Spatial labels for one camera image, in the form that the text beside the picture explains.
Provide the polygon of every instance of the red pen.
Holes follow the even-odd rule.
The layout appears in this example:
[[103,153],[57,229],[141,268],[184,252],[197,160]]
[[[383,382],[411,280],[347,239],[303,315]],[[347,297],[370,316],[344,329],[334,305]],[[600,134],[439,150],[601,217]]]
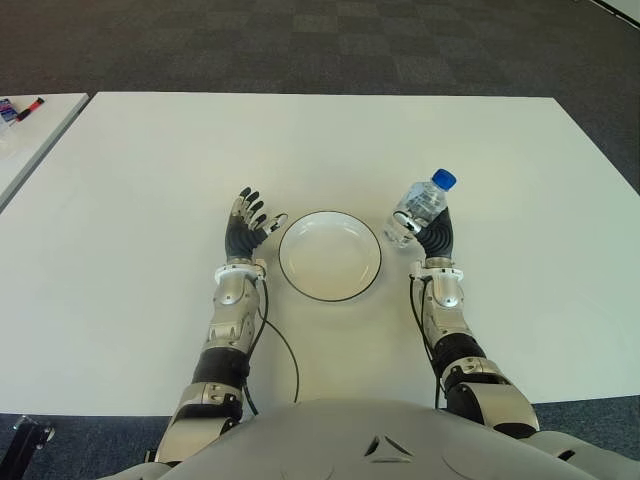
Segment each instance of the red pen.
[[16,122],[21,122],[22,120],[27,118],[29,115],[31,115],[31,112],[36,110],[43,103],[44,103],[44,98],[38,97],[38,99],[35,102],[33,102],[31,105],[29,105],[27,108],[25,108],[23,111],[21,111],[18,114],[18,116],[16,117]]

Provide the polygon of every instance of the cable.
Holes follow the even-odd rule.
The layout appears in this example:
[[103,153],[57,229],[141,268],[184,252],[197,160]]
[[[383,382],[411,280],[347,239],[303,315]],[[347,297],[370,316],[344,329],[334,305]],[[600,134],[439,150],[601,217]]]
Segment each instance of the cable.
[[418,325],[418,330],[420,330],[420,335],[422,336],[422,344],[424,345],[424,349],[427,352],[427,357],[429,358],[429,362],[432,362],[431,350],[429,348],[429,343],[427,341],[427,336],[424,334],[424,330],[422,328],[422,322],[418,317],[418,311],[416,310],[415,301],[413,299],[413,282],[415,278],[409,276],[409,301],[411,303],[411,311],[413,312],[413,319],[416,321],[416,325]]
[[256,408],[256,404],[253,403],[253,398],[251,398],[251,393],[249,393],[249,387],[245,383],[242,387],[242,391],[244,392],[244,396],[247,399],[247,403],[249,404],[249,408],[251,409],[251,413],[254,415],[258,415],[258,409]]
[[[422,305],[420,308],[420,318],[418,318],[418,310],[416,309],[414,298],[413,298],[413,286],[414,286],[415,278],[409,275],[409,301],[411,302],[411,311],[413,312],[413,318],[418,325],[418,329],[420,330],[420,335],[422,336],[422,343],[424,344],[424,350],[427,353],[427,358],[433,367],[433,352],[429,347],[429,342],[427,340],[427,336],[424,333],[424,297],[427,291],[427,281],[422,280]],[[436,395],[435,395],[435,408],[436,410],[440,406],[440,391],[442,387],[440,385],[440,378],[436,378]]]
[[440,407],[440,379],[436,380],[436,410]]
[[291,345],[289,345],[289,342],[287,342],[287,339],[284,338],[284,335],[282,334],[282,332],[278,330],[276,326],[273,323],[271,323],[269,320],[265,320],[265,322],[267,322],[267,325],[273,328],[273,331],[276,332],[278,336],[282,339],[285,347],[287,347],[287,350],[289,350],[289,355],[291,355],[291,360],[293,360],[293,366],[296,369],[296,393],[293,396],[293,403],[297,403],[298,394],[300,393],[300,369],[298,368],[298,360],[296,359],[296,356],[293,353],[293,349],[291,348]]
[[[291,345],[289,344],[289,342],[287,341],[283,333],[273,323],[271,323],[268,320],[267,316],[269,315],[269,290],[267,289],[267,283],[264,281],[262,282],[262,288],[264,290],[264,315],[262,314],[262,312],[260,312],[260,310],[258,310],[258,316],[262,319],[262,324],[258,329],[256,338],[253,340],[253,344],[251,345],[251,347],[249,347],[247,355],[249,356],[249,359],[250,359],[251,356],[253,355],[253,351],[255,350],[256,345],[258,344],[258,340],[260,340],[260,337],[262,337],[262,333],[264,332],[264,327],[266,325],[269,325],[273,329],[273,331],[276,332],[278,336],[282,339],[285,347],[287,347],[287,350],[289,350],[289,354],[291,355],[291,360],[293,360],[293,366],[296,370],[296,392],[293,397],[293,403],[297,403],[298,396],[300,394],[300,368],[298,367],[298,359],[293,353],[293,349],[291,348]],[[247,403],[249,404],[251,413],[253,413],[254,415],[258,415],[259,413],[258,409],[256,408],[255,403],[253,403],[253,398],[251,398],[251,393],[249,392],[249,386],[246,383],[243,385],[242,391],[244,392],[244,395],[247,399]]]
[[249,347],[249,351],[247,352],[249,359],[251,359],[251,355],[253,355],[253,351],[258,344],[258,340],[260,340],[262,332],[264,332],[264,327],[267,324],[267,317],[269,316],[269,289],[267,288],[267,282],[264,280],[262,281],[262,290],[264,291],[264,315],[262,315],[262,313],[260,313],[260,309],[258,309],[258,316],[262,319],[262,324],[258,329],[258,333],[256,333],[256,338],[253,340],[253,344]]

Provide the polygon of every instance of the white plate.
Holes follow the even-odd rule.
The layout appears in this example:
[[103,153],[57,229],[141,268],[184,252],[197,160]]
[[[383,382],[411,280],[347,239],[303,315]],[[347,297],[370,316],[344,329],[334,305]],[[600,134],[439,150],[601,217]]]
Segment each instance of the white plate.
[[369,227],[340,212],[306,215],[280,242],[280,266],[289,283],[328,302],[366,290],[378,275],[380,258],[380,245]]

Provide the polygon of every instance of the triangular logo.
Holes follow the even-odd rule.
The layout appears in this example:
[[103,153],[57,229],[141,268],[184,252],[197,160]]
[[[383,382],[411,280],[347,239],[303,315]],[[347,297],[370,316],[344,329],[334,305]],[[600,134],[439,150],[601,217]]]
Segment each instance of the triangular logo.
[[371,463],[410,463],[413,453],[397,441],[383,435],[373,437],[364,454]]

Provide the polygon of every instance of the plastic bottle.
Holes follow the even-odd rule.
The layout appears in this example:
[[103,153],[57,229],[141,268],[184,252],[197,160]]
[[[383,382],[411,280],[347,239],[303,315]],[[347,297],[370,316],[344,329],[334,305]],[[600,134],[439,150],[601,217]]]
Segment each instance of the plastic bottle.
[[[402,197],[393,212],[401,210],[427,226],[440,212],[447,208],[446,192],[456,183],[456,177],[444,169],[439,169],[429,182],[417,182]],[[404,248],[413,240],[413,234],[393,218],[393,212],[384,228],[385,236],[398,248]]]

